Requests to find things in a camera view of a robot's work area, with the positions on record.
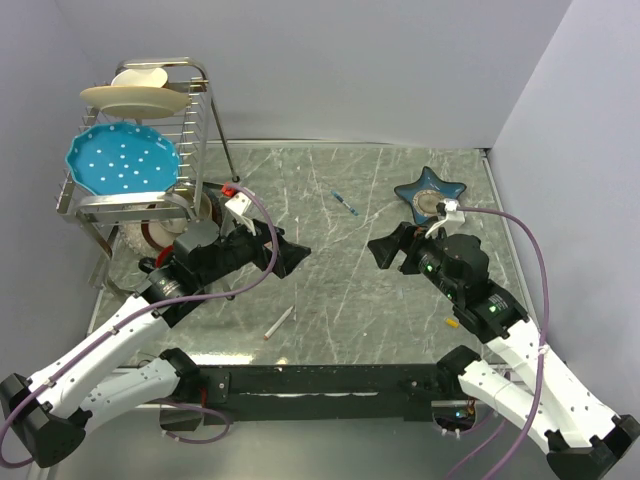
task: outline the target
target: gray wall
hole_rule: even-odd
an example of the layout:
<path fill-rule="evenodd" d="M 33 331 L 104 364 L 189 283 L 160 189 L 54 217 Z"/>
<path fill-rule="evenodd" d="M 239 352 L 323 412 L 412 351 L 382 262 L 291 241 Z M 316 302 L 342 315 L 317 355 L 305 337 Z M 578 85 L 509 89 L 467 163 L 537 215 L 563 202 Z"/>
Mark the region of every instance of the gray wall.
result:
<path fill-rule="evenodd" d="M 101 78 L 208 65 L 232 138 L 488 147 L 570 0 L 56 0 Z"/>
<path fill-rule="evenodd" d="M 551 344 L 605 403 L 636 418 L 638 25 L 637 0 L 575 0 L 491 153 L 505 209 L 545 253 Z M 515 230 L 540 305 L 538 267 Z M 639 454 L 636 446 L 607 478 L 638 478 Z"/>
<path fill-rule="evenodd" d="M 46 366 L 89 324 L 90 243 L 57 216 L 53 196 L 82 115 L 78 92 L 93 81 L 53 0 L 12 2 L 0 15 L 0 379 Z M 26 456 L 13 434 L 4 452 Z"/>

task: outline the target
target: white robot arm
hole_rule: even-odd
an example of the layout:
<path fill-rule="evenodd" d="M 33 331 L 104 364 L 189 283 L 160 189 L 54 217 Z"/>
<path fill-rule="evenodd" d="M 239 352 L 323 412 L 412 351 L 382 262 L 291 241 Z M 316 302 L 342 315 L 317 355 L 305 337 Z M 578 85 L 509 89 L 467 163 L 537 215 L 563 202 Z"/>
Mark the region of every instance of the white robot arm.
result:
<path fill-rule="evenodd" d="M 236 198 L 250 203 L 244 193 Z M 165 350 L 142 368 L 103 380 L 144 342 L 167 332 L 205 299 L 231 293 L 197 296 L 210 283 L 248 263 L 265 272 L 261 279 L 269 271 L 284 278 L 311 253 L 285 241 L 284 232 L 273 225 L 241 223 L 222 236 L 213 221 L 192 222 L 162 265 L 149 265 L 150 259 L 140 262 L 148 277 L 104 325 L 31 377 L 13 374 L 2 381 L 0 403 L 8 419 L 2 438 L 9 417 L 14 418 L 11 428 L 34 461 L 46 468 L 70 455 L 87 433 L 108 420 L 152 400 L 180 399 L 197 391 L 203 382 L 199 367 L 179 349 Z M 267 245 L 274 243 L 277 249 L 272 252 Z M 24 464 L 2 459 L 3 466 Z"/>
<path fill-rule="evenodd" d="M 463 223 L 457 202 L 440 204 L 439 213 L 444 218 L 434 217 L 426 228 L 403 222 L 391 235 L 370 241 L 378 266 L 389 268 L 399 251 L 406 253 L 400 272 L 426 276 L 451 300 L 462 325 L 502 357 L 530 391 L 536 389 L 538 358 L 544 355 L 541 401 L 528 435 L 559 478 L 602 478 L 640 436 L 640 425 L 599 401 L 548 345 L 539 349 L 540 332 L 533 320 L 509 292 L 489 279 L 489 257 L 480 249 L 480 240 L 447 235 Z M 438 366 L 462 392 L 524 427 L 532 409 L 531 393 L 503 378 L 471 349 L 454 349 Z"/>

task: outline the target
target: cream plate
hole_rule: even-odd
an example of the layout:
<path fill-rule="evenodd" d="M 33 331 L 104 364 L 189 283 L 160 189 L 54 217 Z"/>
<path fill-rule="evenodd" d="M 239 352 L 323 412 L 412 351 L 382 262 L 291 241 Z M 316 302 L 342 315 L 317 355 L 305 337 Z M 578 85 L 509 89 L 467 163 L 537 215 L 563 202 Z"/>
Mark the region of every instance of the cream plate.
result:
<path fill-rule="evenodd" d="M 87 88 L 80 98 L 107 115 L 122 118 L 165 118 L 191 102 L 186 93 L 167 88 L 107 85 Z"/>
<path fill-rule="evenodd" d="M 130 68 L 120 72 L 111 85 L 131 87 L 164 87 L 169 75 L 163 68 Z"/>

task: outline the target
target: blue star-shaped dish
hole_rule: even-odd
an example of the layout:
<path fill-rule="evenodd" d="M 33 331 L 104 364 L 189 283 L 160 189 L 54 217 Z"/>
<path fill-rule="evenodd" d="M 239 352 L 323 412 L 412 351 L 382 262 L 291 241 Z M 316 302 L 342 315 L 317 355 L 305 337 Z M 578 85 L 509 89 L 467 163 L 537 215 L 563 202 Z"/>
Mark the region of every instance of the blue star-shaped dish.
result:
<path fill-rule="evenodd" d="M 437 215 L 436 205 L 442 199 L 457 199 L 466 189 L 464 183 L 445 182 L 429 167 L 424 167 L 418 180 L 398 185 L 393 191 L 411 206 L 415 224 L 424 225 L 429 217 Z"/>

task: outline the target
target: metal wire rack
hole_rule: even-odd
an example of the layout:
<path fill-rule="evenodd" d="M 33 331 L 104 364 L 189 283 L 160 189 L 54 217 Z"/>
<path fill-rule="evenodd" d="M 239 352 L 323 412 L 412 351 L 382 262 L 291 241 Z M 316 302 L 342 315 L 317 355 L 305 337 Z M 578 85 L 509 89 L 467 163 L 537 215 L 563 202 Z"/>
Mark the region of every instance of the metal wire rack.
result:
<path fill-rule="evenodd" d="M 203 168 L 206 155 L 210 114 L 216 123 L 231 178 L 239 181 L 231 153 L 224 135 L 220 116 L 213 97 L 206 68 L 189 58 L 129 60 L 121 62 L 116 75 L 128 68 L 166 68 L 169 80 L 166 88 L 187 93 L 191 104 L 181 112 L 159 120 L 145 122 L 171 140 L 179 153 L 180 166 L 177 183 L 166 192 L 93 195 L 76 184 L 65 170 L 60 195 L 56 197 L 56 210 L 68 222 L 78 224 L 100 247 L 100 258 L 89 279 L 94 286 L 104 285 L 118 296 L 129 292 L 119 288 L 109 276 L 118 226 L 130 222 L 157 222 L 161 220 L 197 218 L 202 199 Z M 87 107 L 79 127 L 80 133 L 99 123 L 121 121 L 95 107 Z"/>

